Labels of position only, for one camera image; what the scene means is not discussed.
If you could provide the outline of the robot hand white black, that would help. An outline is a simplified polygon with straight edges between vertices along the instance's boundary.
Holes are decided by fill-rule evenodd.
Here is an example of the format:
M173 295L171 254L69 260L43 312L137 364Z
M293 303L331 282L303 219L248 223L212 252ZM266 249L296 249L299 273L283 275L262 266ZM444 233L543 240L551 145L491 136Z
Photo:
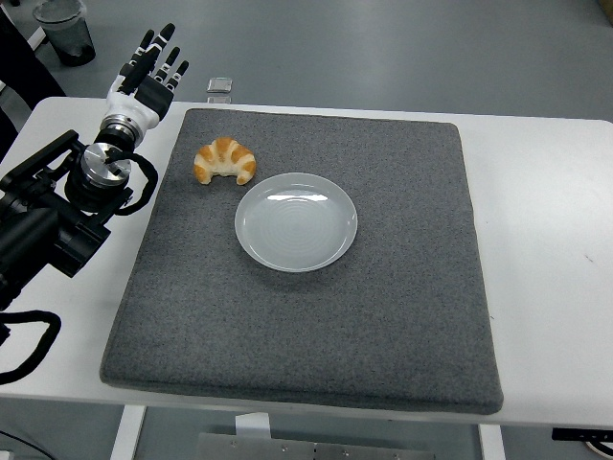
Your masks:
M133 137L142 138L166 117L174 92L189 68L186 60L176 62L178 47L172 48L165 60L160 59L174 32L172 23L159 33L146 32L111 84L102 129L123 127Z

